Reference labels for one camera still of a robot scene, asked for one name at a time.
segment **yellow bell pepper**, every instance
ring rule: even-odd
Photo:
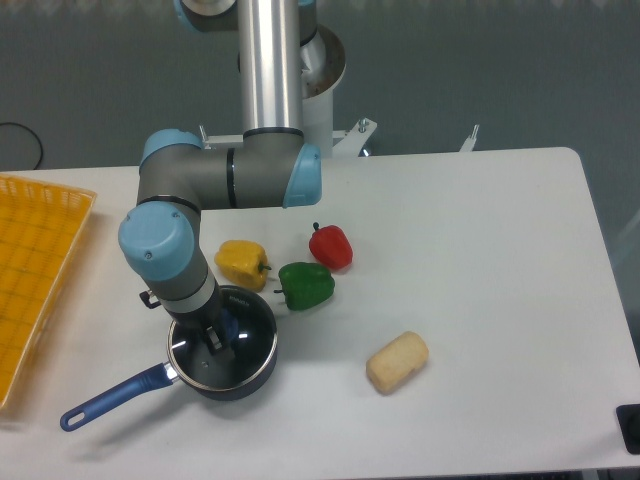
[[[220,245],[214,262],[222,274],[240,287],[261,291],[271,270],[262,245],[249,240],[228,240]]]

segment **red bell pepper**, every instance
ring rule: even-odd
[[[313,228],[315,232],[309,240],[309,250],[318,262],[331,270],[340,270],[351,264],[353,250],[340,227],[329,225],[320,228],[316,222]]]

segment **black cable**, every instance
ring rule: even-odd
[[[38,161],[36,162],[36,165],[33,167],[34,170],[37,170],[38,167],[40,167],[40,164],[42,163],[42,158],[44,157],[44,147],[42,146],[42,141],[40,140],[40,137],[38,136],[38,134],[33,130],[31,130],[26,125],[23,125],[22,123],[17,123],[17,122],[0,122],[0,127],[18,127],[18,128],[22,128],[23,130],[26,130],[31,135],[33,135],[33,138],[36,139],[36,142],[38,142],[38,147],[40,148],[40,156],[38,157]]]

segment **green bell pepper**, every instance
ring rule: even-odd
[[[307,310],[333,295],[336,282],[324,265],[296,262],[285,265],[278,272],[287,307]]]

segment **white table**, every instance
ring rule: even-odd
[[[66,410],[166,360],[117,228],[136,168],[25,172],[99,196],[38,353],[0,423],[0,478],[376,478],[640,465],[615,408],[640,369],[580,159],[571,150],[327,161],[315,207],[205,212],[201,244],[260,242],[279,328],[267,384],[232,403],[181,382],[73,433]],[[290,313],[277,268],[314,221],[355,252],[328,303]],[[405,330],[431,349],[395,394],[367,358]]]

